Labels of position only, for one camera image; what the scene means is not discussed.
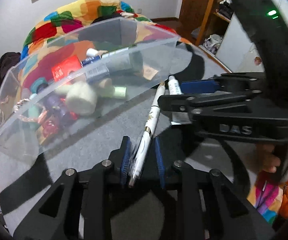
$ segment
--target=plastic container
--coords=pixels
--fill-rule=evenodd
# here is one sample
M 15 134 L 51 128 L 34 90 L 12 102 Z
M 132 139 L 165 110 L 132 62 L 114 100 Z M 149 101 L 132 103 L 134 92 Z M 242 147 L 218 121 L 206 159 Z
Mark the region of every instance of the plastic container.
M 3 81 L 0 151 L 17 159 L 35 159 L 166 80 L 178 38 L 153 25 L 119 17 L 51 41 L 12 67 Z M 85 60 L 89 48 L 112 52 L 126 47 L 83 68 L 75 63 L 78 69 L 67 76 L 58 71 L 70 57 Z M 121 64 L 124 59 L 128 64 Z M 24 151 L 17 151 L 19 144 Z

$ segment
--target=dark garment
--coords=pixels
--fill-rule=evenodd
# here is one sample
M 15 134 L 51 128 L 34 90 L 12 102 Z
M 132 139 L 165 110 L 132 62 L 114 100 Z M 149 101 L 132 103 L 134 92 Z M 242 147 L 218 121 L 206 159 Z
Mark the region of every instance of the dark garment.
M 0 58 L 0 87 L 8 70 L 20 62 L 19 52 L 7 52 Z

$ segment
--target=pen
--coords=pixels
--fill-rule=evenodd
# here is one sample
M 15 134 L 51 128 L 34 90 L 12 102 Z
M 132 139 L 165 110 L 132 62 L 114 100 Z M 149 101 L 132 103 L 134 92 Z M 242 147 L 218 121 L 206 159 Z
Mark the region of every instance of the pen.
M 135 154 L 134 165 L 132 166 L 130 172 L 130 181 L 129 187 L 133 187 L 135 184 L 136 179 L 141 175 L 146 153 L 148 151 L 148 147 L 151 143 L 151 139 L 154 135 L 156 124 L 158 117 L 160 115 L 160 108 L 158 106 L 157 100 L 160 96 L 165 94 L 165 82 L 161 82 L 157 88 L 153 104 L 148 114 L 148 119 L 146 121 L 144 132 L 140 141 L 139 148 Z

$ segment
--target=brown door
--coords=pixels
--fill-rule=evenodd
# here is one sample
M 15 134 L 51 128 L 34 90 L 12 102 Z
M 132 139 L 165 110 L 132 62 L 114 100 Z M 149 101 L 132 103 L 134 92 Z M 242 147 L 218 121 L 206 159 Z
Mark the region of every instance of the brown door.
M 187 32 L 201 26 L 208 0 L 183 0 L 180 22 Z

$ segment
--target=red packet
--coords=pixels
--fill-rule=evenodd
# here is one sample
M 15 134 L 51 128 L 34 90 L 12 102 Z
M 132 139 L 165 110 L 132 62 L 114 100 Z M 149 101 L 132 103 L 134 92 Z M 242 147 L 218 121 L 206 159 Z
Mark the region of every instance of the red packet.
M 66 60 L 52 67 L 54 81 L 57 82 L 67 77 L 71 72 L 81 69 L 81 62 L 76 55 L 68 57 Z

